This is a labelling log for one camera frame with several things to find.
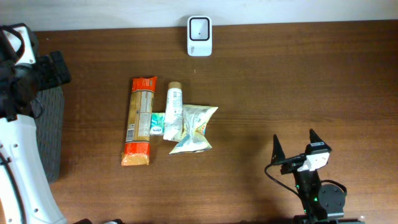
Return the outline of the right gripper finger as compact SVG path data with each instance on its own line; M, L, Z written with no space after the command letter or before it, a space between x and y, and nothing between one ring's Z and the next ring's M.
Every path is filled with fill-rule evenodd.
M277 135L273 135L273 150L271 164L281 164L285 160L285 154Z
M310 134L311 143L323 142L323 140L318 136L318 134L313 129L309 130L309 134Z

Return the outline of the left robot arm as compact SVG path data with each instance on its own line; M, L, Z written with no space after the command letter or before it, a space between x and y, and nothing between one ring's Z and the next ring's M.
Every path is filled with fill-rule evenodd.
M61 52L1 65L1 204L7 223L66 223L39 156L32 101L69 83Z

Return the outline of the white tube brown cap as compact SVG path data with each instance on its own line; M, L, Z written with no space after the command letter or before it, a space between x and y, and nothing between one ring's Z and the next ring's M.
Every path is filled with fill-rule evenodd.
M178 141L183 129L182 84L170 82L164 119L164 139Z

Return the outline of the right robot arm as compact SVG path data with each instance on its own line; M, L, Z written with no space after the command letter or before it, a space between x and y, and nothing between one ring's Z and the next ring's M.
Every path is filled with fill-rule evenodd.
M277 135L273 135L271 163L264 169L266 176L283 188L294 193L301 201L304 214L293 217L293 223L338 223L344 217L347 188L334 180L321 180L318 169L326 166L332 148L316 132L309 131L310 143L305 152L286 157ZM295 188L292 189L268 172L268 168L280 166L280 173L293 174Z

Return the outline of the green tissue pack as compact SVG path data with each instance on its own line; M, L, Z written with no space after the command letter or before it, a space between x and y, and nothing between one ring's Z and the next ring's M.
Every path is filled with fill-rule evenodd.
M151 124L150 124L151 136L164 135L164 119L165 119L165 113L152 113Z

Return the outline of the yellow white wipes bag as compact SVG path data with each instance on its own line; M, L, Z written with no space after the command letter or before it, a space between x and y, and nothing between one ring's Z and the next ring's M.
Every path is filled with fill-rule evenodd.
M217 109L217 106L183 105L182 137L169 154L198 153L210 150L212 146L205 137L206 126Z

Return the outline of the orange pasta package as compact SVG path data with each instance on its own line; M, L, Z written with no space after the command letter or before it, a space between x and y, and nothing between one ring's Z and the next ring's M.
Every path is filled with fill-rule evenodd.
M150 125L157 77L133 78L122 166L148 165Z

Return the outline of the white barcode scanner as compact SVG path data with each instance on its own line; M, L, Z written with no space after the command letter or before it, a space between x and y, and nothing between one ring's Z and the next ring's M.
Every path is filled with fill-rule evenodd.
M212 20L208 16L187 19L187 53L191 57L208 57L213 49Z

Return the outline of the grey mesh basket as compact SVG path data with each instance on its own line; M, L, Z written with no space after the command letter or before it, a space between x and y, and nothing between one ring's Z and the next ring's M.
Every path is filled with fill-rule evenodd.
M60 86L38 92L37 98L32 101L39 156L50 184L56 182L60 175L64 106Z

